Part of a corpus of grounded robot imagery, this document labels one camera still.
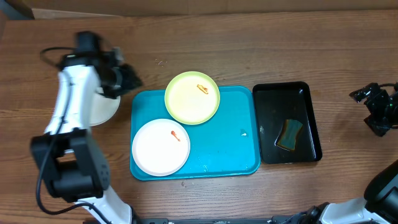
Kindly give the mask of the black rectangular wash tray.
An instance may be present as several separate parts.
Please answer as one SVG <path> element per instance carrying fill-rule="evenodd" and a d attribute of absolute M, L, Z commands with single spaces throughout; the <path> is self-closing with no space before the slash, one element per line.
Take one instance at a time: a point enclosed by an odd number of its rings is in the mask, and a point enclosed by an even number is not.
<path fill-rule="evenodd" d="M 284 164 L 318 162 L 322 159 L 322 147 L 308 84 L 257 84 L 252 89 L 252 95 L 263 162 Z M 293 152 L 274 145 L 286 119 L 295 119 L 303 124 Z"/>

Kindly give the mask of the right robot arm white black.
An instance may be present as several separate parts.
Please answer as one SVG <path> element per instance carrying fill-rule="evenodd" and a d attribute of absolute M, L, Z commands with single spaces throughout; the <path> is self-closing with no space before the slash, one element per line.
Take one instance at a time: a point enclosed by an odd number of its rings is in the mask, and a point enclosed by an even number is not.
<path fill-rule="evenodd" d="M 349 96 L 364 101 L 364 119 L 373 133 L 383 137 L 397 129 L 397 83 L 370 83 Z M 397 223 L 397 162 L 380 172 L 366 187 L 364 196 L 344 203 L 325 202 L 299 212 L 284 223 Z"/>

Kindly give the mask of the light green round plate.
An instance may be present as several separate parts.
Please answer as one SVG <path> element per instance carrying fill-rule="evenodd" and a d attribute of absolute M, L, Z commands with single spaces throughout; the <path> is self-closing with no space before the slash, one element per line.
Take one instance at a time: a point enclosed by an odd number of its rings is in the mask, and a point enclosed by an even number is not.
<path fill-rule="evenodd" d="M 197 125 L 207 122 L 218 110 L 220 90 L 216 82 L 202 72 L 183 72 L 165 89 L 165 107 L 176 121 Z"/>

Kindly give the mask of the white plate with ketchup left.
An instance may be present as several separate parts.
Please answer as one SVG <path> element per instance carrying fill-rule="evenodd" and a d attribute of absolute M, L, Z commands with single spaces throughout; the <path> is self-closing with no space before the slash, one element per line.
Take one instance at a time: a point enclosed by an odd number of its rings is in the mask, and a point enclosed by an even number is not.
<path fill-rule="evenodd" d="M 134 136 L 132 158 L 146 174 L 163 177 L 180 170 L 190 155 L 190 138 L 185 128 L 171 119 L 155 119 Z"/>

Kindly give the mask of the green yellow scrubbing sponge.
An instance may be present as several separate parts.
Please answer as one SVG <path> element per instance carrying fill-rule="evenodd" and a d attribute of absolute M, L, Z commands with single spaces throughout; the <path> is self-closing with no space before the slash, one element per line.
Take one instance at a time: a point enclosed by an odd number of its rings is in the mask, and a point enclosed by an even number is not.
<path fill-rule="evenodd" d="M 302 132 L 303 124 L 295 119 L 286 119 L 274 145 L 283 150 L 293 152 L 297 145 L 297 139 Z"/>

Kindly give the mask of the cardboard sheet at back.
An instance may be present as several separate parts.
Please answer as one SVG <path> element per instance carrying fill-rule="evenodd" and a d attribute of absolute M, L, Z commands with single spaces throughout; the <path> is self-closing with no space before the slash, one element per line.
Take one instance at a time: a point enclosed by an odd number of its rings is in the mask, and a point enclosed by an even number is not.
<path fill-rule="evenodd" d="M 8 1 L 28 16 L 34 9 L 115 16 L 397 9 L 397 0 L 21 0 Z"/>

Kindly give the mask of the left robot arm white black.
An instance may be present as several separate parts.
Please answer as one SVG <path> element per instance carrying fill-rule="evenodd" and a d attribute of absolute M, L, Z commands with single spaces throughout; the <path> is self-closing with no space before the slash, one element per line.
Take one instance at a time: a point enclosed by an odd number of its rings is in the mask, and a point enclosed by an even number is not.
<path fill-rule="evenodd" d="M 110 168 L 90 128 L 96 95 L 115 100 L 142 85 L 120 50 L 92 45 L 72 47 L 54 62 L 40 59 L 58 70 L 55 109 L 44 134 L 32 138 L 30 150 L 39 168 L 35 199 L 48 215 L 85 208 L 99 223 L 137 223 L 132 207 L 110 184 Z"/>

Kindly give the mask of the teal plastic serving tray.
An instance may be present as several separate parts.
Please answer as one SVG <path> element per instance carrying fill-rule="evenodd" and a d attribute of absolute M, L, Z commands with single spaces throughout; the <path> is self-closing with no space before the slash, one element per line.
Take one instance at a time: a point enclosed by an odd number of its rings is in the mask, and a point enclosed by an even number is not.
<path fill-rule="evenodd" d="M 140 170 L 130 156 L 131 174 L 139 180 L 173 180 L 250 175 L 261 158 L 252 93 L 244 86 L 219 87 L 215 115 L 198 125 L 182 124 L 190 138 L 190 155 L 174 174 L 156 177 Z M 173 119 L 166 110 L 165 90 L 138 93 L 132 101 L 131 143 L 138 130 L 155 119 Z"/>

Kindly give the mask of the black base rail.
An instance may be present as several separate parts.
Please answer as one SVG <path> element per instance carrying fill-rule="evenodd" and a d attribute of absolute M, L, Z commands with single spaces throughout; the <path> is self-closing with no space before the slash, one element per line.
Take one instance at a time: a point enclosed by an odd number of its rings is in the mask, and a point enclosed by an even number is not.
<path fill-rule="evenodd" d="M 132 224 L 292 224 L 301 223 L 305 214 L 277 215 L 272 218 L 237 218 L 237 219 L 183 219 L 168 220 L 167 218 L 133 218 Z"/>

